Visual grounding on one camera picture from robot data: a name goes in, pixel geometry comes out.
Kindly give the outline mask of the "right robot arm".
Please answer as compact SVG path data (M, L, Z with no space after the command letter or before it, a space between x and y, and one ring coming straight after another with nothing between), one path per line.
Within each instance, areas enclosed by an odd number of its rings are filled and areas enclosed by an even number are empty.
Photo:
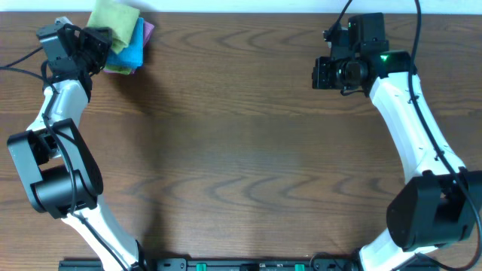
M380 26L351 23L323 34L329 56L316 60L313 87L363 93L383 117L404 170L404 188L389 204L386 229L358 253L360 270L400 270L433 251L481 232L481 173L447 144L425 101L414 53L391 51Z

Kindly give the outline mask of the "green microfiber cloth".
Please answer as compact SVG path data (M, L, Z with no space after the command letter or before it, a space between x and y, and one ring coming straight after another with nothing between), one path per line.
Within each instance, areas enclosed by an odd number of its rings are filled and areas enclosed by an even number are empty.
M130 44L140 10L113 0L96 0L87 27L108 27L112 30L111 49L119 54Z

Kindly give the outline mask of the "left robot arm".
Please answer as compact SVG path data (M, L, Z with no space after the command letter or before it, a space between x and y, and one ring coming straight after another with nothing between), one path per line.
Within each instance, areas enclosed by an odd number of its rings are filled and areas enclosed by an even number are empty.
M77 231L103 270L149 270L141 245L117 222L103 193L102 174L78 125L91 98L92 77L112 46L108 27L80 28L65 17L36 32L47 58L36 77L44 102L7 147L28 201L39 213Z

